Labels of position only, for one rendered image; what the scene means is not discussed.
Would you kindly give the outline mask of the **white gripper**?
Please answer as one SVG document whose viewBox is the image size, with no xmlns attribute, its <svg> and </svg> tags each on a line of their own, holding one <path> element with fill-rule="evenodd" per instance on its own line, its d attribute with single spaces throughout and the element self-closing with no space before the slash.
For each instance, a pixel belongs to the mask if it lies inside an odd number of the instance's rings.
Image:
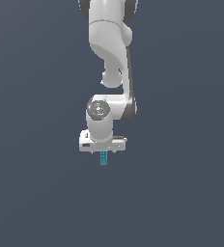
<svg viewBox="0 0 224 247">
<path fill-rule="evenodd" d="M 107 144 L 97 144 L 91 139 L 88 129 L 82 130 L 79 136 L 79 150 L 91 153 L 97 151 L 124 151 L 126 149 L 127 138 L 124 136 L 114 136 Z"/>
</svg>

